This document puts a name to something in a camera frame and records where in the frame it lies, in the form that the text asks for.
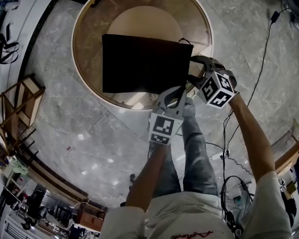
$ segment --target gray pants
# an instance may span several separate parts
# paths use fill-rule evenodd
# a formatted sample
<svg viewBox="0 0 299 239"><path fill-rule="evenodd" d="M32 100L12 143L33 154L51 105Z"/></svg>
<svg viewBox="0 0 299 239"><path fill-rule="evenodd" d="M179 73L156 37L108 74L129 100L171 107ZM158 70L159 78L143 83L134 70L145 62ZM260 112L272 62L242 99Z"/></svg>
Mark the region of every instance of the gray pants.
<svg viewBox="0 0 299 239"><path fill-rule="evenodd" d="M185 121L181 128L186 156L184 191L218 196L215 173L207 157L205 138L197 124L195 106L190 98L186 99L183 117ZM157 145L157 143L150 142L150 155ZM153 198L178 192L181 192L181 189L169 146Z"/></svg>

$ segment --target black rectangular object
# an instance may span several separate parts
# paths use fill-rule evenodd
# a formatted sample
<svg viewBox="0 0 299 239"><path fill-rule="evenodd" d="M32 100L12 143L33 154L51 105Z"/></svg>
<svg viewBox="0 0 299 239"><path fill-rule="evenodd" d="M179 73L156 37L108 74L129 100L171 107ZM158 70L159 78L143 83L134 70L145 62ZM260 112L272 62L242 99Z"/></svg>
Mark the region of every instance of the black rectangular object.
<svg viewBox="0 0 299 239"><path fill-rule="evenodd" d="M104 34L103 92L160 94L185 86L193 45Z"/></svg>

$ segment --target gray marble floor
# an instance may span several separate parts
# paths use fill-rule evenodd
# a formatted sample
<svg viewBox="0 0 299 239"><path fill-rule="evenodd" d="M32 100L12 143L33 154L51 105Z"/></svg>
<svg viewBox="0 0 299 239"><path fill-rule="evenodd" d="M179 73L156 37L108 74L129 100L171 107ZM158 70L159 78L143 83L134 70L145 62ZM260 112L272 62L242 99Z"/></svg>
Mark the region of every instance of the gray marble floor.
<svg viewBox="0 0 299 239"><path fill-rule="evenodd" d="M267 36L269 17L280 11L280 0L199 0L214 31L214 57L238 80L237 90L248 101L257 80ZM31 53L26 73L34 72L46 87L33 138L38 157L65 179L95 195L107 207L118 206L129 190L129 175L139 173L148 152L148 113L116 109L93 96L78 77L71 58L70 41L82 5L60 0L48 17ZM218 110L199 99L196 117L206 141L222 145L222 124L229 108ZM271 143L299 122L299 30L291 28L288 13L273 25L260 82L250 109ZM231 117L227 139L237 121ZM276 157L293 142L283 144ZM250 170L240 130L229 145L231 157ZM221 152L207 146L208 155ZM172 142L179 177L184 172L181 136ZM222 162L211 160L218 184ZM226 162L226 176L251 176L233 161ZM235 190L235 183L228 189Z"/></svg>

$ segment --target glass tabletop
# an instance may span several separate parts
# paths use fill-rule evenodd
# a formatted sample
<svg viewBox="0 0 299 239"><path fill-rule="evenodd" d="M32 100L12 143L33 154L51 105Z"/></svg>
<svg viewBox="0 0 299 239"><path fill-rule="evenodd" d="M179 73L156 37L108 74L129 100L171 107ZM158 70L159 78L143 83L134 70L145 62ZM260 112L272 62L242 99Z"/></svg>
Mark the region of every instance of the glass tabletop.
<svg viewBox="0 0 299 239"><path fill-rule="evenodd" d="M192 56L212 56L211 26L196 0L89 0L73 30L74 64L80 78L94 95L120 108L149 110L157 95L103 93L102 35L105 33L175 42L185 38L194 45ZM202 76L202 65L190 62L189 74ZM186 89L188 96L194 95L190 83L187 83Z"/></svg>

